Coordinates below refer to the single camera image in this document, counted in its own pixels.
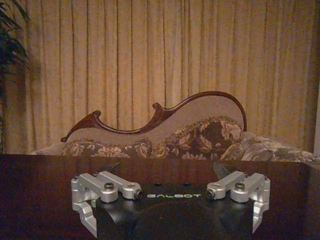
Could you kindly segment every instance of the wooden table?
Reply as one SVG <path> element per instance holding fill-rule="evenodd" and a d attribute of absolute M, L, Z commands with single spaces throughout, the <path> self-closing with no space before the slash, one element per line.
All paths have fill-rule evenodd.
<path fill-rule="evenodd" d="M 210 160 L 0 155 L 0 239 L 94 239 L 72 210 L 71 179 L 119 163 L 138 183 L 217 181 Z M 254 239 L 320 239 L 320 171 L 304 163 L 226 162 L 271 180 L 270 209 Z"/>

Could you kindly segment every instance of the carved wooden frame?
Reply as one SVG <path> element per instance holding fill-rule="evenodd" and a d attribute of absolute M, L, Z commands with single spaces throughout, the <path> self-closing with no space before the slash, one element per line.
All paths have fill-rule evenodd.
<path fill-rule="evenodd" d="M 103 129 L 109 132 L 114 132 L 118 134 L 142 134 L 146 133 L 155 127 L 159 126 L 161 123 L 163 123 L 167 118 L 169 118 L 172 114 L 174 114 L 176 111 L 178 111 L 180 108 L 182 108 L 187 103 L 201 98 L 205 96 L 223 96 L 230 100 L 232 100 L 240 109 L 243 117 L 243 131 L 247 130 L 247 117 L 244 108 L 242 107 L 241 103 L 232 95 L 226 92 L 222 91 L 204 91 L 197 93 L 195 95 L 192 95 L 182 102 L 180 102 L 178 105 L 172 107 L 172 108 L 165 108 L 160 105 L 160 103 L 155 102 L 152 107 L 155 109 L 155 113 L 151 120 L 143 127 L 135 130 L 119 130 L 112 128 L 108 125 L 105 125 L 100 119 L 99 116 L 101 115 L 101 111 L 96 110 L 83 119 L 81 119 L 77 124 L 75 124 L 68 134 L 65 137 L 61 138 L 61 142 L 66 142 L 69 136 L 78 129 L 84 129 L 84 128 L 97 128 L 97 129 Z"/>

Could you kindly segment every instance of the floral fabric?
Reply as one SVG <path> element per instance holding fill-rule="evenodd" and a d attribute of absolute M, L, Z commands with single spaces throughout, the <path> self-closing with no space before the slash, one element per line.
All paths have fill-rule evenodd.
<path fill-rule="evenodd" d="M 157 143 L 152 158 L 219 159 L 242 135 L 239 125 L 226 116 L 210 117 L 188 125 Z"/>
<path fill-rule="evenodd" d="M 230 145 L 240 141 L 241 136 L 242 130 L 233 119 L 210 117 L 188 125 L 156 144 L 147 138 L 126 145 L 78 139 L 68 142 L 62 155 L 218 160 Z"/>
<path fill-rule="evenodd" d="M 243 138 L 220 157 L 225 161 L 281 161 L 320 163 L 320 157 L 263 136 Z"/>
<path fill-rule="evenodd" d="M 68 142 L 62 149 L 63 156 L 147 158 L 151 155 L 151 142 L 148 139 L 133 144 L 109 144 L 91 139 L 77 139 Z"/>

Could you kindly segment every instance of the silver metal bracket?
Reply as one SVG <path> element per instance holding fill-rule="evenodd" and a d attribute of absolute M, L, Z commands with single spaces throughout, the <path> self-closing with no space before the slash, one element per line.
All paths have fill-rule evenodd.
<path fill-rule="evenodd" d="M 143 197 L 142 189 L 137 182 L 129 182 L 108 171 L 99 172 L 96 176 L 88 173 L 77 175 L 71 180 L 72 209 L 79 212 L 81 223 L 97 237 L 97 221 L 92 207 L 96 199 L 101 198 L 105 203 L 118 199 L 118 192 L 127 200 Z"/>
<path fill-rule="evenodd" d="M 230 197 L 238 203 L 245 203 L 249 198 L 254 200 L 252 233 L 262 222 L 263 213 L 269 209 L 271 181 L 262 174 L 254 173 L 246 176 L 245 173 L 234 171 L 217 182 L 207 185 L 208 199 L 223 199 L 230 190 Z"/>

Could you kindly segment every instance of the screw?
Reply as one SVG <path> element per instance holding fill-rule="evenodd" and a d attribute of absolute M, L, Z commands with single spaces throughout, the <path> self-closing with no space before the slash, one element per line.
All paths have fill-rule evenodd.
<path fill-rule="evenodd" d="M 236 190 L 244 191 L 246 186 L 243 182 L 237 182 L 234 187 Z"/>
<path fill-rule="evenodd" d="M 143 191 L 140 191 L 140 190 L 136 190 L 134 192 L 134 198 L 135 199 L 142 199 L 144 197 L 144 192 Z"/>
<path fill-rule="evenodd" d="M 207 198 L 207 199 L 212 200 L 212 199 L 215 198 L 215 195 L 216 195 L 215 192 L 212 191 L 211 189 L 208 189 L 208 190 L 206 191 L 206 198 Z"/>
<path fill-rule="evenodd" d="M 127 188 L 134 188 L 136 185 L 134 184 L 134 183 L 130 183 L 130 184 L 128 184 L 126 187 Z"/>
<path fill-rule="evenodd" d="M 112 182 L 107 182 L 104 184 L 105 190 L 113 190 L 115 188 L 114 184 Z"/>

